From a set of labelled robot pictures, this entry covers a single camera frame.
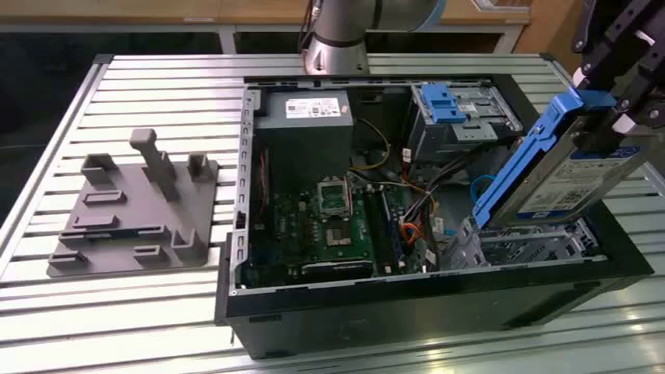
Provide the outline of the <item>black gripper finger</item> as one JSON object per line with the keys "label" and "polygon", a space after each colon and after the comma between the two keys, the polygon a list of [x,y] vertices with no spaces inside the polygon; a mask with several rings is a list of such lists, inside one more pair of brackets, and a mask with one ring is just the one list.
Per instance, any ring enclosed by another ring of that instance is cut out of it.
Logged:
{"label": "black gripper finger", "polygon": [[613,1],[582,1],[572,39],[572,50],[582,61],[573,74],[573,82],[580,89],[596,89],[604,84],[604,60],[610,53],[612,42],[606,39],[606,29],[614,21]]}
{"label": "black gripper finger", "polygon": [[637,127],[642,117],[649,125],[654,125],[662,106],[650,100],[656,87],[664,82],[664,2],[629,2],[605,37],[610,47],[610,76],[636,69],[609,114],[612,130],[626,134]]}

